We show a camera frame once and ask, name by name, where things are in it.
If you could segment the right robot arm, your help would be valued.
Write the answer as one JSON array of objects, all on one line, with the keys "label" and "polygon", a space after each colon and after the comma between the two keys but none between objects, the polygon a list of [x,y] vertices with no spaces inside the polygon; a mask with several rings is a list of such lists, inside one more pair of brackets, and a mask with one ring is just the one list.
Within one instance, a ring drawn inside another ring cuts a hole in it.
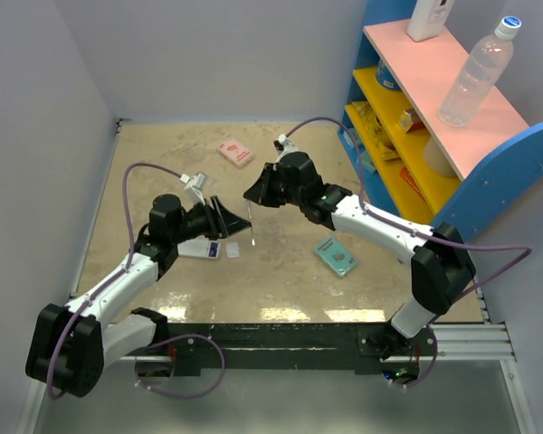
[{"label": "right robot arm", "polygon": [[385,333],[386,347],[393,354],[413,349],[417,334],[450,309],[476,274],[452,225],[432,228],[362,203],[348,189],[324,182],[301,151],[265,164],[243,198],[268,208],[294,205],[310,222],[371,241],[409,265],[412,296],[393,314]]}]

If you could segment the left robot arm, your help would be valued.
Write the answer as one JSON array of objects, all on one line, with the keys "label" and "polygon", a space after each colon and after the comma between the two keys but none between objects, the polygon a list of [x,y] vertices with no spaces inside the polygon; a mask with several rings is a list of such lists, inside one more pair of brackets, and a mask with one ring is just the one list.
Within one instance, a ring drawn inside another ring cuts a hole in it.
[{"label": "left robot arm", "polygon": [[134,313],[108,331],[110,321],[136,295],[159,281],[179,256],[180,244],[197,237],[218,241],[250,229],[251,222],[227,210],[213,196],[186,210],[173,194],[153,200],[125,259],[99,284],[64,306],[49,304],[36,320],[26,374],[46,386],[48,396],[83,397],[106,366],[141,347],[161,354],[169,332],[151,313]]}]

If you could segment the white battery cover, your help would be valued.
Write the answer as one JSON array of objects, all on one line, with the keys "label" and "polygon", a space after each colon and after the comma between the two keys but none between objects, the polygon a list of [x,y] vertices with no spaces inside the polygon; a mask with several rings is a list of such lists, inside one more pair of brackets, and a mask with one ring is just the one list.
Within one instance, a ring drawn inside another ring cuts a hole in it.
[{"label": "white battery cover", "polygon": [[228,259],[236,259],[240,257],[240,247],[237,242],[225,243],[225,254]]}]

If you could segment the clear-handled screwdriver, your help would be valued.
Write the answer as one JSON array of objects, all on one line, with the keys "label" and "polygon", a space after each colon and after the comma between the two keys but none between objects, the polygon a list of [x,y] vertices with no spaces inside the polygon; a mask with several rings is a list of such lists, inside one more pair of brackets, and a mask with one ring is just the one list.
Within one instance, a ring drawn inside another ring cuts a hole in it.
[{"label": "clear-handled screwdriver", "polygon": [[255,247],[256,243],[255,243],[254,229],[253,229],[253,223],[252,223],[252,205],[249,200],[246,200],[246,209],[247,209],[248,220],[250,222],[251,244],[253,247]]}]

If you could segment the white remote control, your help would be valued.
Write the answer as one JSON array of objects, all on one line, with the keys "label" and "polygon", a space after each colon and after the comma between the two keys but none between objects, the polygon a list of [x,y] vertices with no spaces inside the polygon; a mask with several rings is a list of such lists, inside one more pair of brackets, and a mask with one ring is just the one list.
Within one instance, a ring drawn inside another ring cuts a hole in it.
[{"label": "white remote control", "polygon": [[209,257],[210,242],[205,238],[185,241],[177,246],[178,254],[183,258],[217,260]]}]

